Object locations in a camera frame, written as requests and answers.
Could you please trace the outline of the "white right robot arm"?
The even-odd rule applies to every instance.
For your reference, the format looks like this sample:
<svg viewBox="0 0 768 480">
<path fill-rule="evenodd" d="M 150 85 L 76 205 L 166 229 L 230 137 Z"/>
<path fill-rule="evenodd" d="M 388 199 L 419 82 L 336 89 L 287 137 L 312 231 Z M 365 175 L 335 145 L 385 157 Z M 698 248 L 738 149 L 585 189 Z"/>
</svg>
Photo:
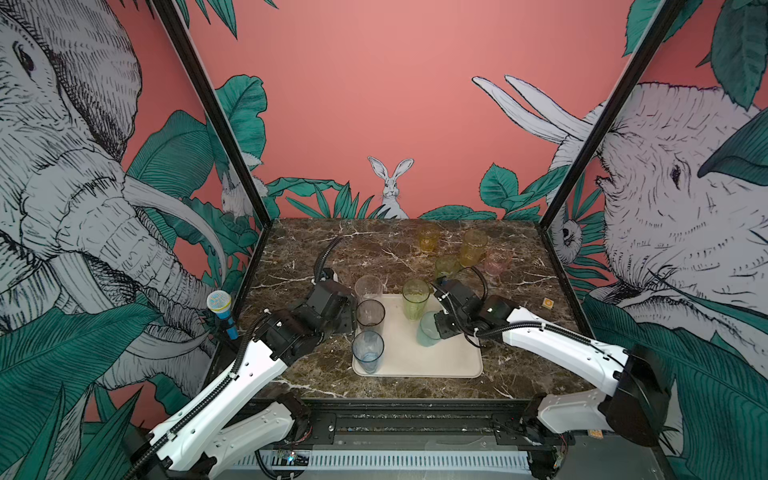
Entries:
<svg viewBox="0 0 768 480">
<path fill-rule="evenodd" d="M 458 334 L 490 339 L 534 353 L 576 374 L 591 389 L 546 394 L 529 405 L 521 424 L 533 440 L 547 432 L 606 430 L 644 447 L 656 444 L 667 417 L 672 382 L 651 349 L 630 349 L 590 339 L 493 295 L 460 302 L 436 296 L 443 311 L 436 327 L 444 339 Z"/>
</svg>

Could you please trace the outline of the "frosted teal textured tumbler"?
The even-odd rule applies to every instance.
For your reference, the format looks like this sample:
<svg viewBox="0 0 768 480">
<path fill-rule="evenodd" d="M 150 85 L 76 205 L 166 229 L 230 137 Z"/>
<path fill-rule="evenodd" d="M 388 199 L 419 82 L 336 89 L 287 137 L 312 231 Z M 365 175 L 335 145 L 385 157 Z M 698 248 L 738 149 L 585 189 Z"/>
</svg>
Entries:
<svg viewBox="0 0 768 480">
<path fill-rule="evenodd" d="M 442 340 L 436 325 L 436 314 L 437 311 L 428 311 L 419 321 L 417 342 L 423 347 L 432 347 Z"/>
</svg>

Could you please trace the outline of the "pale blue tall tumbler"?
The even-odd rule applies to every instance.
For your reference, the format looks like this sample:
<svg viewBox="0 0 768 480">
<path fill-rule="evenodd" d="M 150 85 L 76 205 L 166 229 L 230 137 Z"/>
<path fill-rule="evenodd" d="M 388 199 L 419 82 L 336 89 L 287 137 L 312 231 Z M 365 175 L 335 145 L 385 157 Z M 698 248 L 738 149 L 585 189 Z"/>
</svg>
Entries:
<svg viewBox="0 0 768 480">
<path fill-rule="evenodd" d="M 353 357 L 366 374 L 377 372 L 384 350 L 383 337 L 373 330 L 362 331 L 352 343 Z"/>
</svg>

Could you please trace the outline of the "tall green tumbler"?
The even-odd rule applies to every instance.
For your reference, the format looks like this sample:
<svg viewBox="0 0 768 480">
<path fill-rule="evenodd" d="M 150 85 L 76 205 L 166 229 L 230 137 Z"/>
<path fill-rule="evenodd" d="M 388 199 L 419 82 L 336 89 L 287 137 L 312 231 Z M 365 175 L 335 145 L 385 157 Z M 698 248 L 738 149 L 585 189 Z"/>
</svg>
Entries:
<svg viewBox="0 0 768 480">
<path fill-rule="evenodd" d="M 405 282 L 402 288 L 403 312 L 408 320 L 419 321 L 427 306 L 431 295 L 430 285 L 419 278 L 412 278 Z"/>
</svg>

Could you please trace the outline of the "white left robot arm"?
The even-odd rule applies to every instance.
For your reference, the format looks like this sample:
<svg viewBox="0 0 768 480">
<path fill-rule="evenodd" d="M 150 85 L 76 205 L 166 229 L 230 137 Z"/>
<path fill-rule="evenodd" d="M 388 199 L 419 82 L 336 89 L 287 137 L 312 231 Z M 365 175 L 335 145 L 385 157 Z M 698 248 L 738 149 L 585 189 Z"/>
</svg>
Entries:
<svg viewBox="0 0 768 480">
<path fill-rule="evenodd" d="M 349 334 L 357 297 L 333 280 L 318 281 L 298 304 L 265 311 L 242 337 L 232 364 L 149 434 L 124 442 L 127 479 L 214 479 L 247 454 L 298 433 L 305 405 L 290 394 L 235 422 L 266 385 L 329 336 Z"/>
</svg>

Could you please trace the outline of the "tall amber tumbler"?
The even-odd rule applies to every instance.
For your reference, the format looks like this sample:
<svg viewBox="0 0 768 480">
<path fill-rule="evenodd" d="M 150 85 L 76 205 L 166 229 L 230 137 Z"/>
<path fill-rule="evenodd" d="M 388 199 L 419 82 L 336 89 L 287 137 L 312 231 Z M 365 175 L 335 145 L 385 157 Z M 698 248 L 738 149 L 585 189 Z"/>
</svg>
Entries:
<svg viewBox="0 0 768 480">
<path fill-rule="evenodd" d="M 468 230 L 463 237 L 459 253 L 459 262 L 463 267 L 477 265 L 486 252 L 487 234 L 479 229 Z"/>
</svg>

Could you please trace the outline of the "clear tall plastic tumbler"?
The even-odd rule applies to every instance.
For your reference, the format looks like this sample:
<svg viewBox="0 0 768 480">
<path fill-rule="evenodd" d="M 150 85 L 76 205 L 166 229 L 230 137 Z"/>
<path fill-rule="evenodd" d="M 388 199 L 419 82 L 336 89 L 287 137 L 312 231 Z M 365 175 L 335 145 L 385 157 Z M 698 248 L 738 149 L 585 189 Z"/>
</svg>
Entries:
<svg viewBox="0 0 768 480">
<path fill-rule="evenodd" d="M 354 291 L 357 299 L 362 302 L 380 298 L 384 293 L 384 286 L 377 276 L 364 275 L 355 282 Z"/>
</svg>

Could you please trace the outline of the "short amber tumbler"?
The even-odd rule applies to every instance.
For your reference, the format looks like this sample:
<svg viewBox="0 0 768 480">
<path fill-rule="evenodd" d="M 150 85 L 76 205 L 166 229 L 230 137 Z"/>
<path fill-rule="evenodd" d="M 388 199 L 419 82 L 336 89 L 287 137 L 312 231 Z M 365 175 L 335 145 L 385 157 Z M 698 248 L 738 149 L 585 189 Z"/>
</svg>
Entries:
<svg viewBox="0 0 768 480">
<path fill-rule="evenodd" d="M 433 253 L 439 244 L 441 231 L 435 225 L 423 226 L 418 232 L 418 247 L 422 253 Z"/>
</svg>

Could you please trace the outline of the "smoky grey tall tumbler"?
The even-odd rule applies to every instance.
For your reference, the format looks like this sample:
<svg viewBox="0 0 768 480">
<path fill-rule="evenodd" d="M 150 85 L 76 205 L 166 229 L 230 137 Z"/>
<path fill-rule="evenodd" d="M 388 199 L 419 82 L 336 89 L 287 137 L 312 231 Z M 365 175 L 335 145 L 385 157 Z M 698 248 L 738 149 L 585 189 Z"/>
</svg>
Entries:
<svg viewBox="0 0 768 480">
<path fill-rule="evenodd" d="M 365 299 L 356 308 L 356 324 L 360 332 L 373 331 L 381 334 L 386 316 L 385 306 L 376 299 Z"/>
</svg>

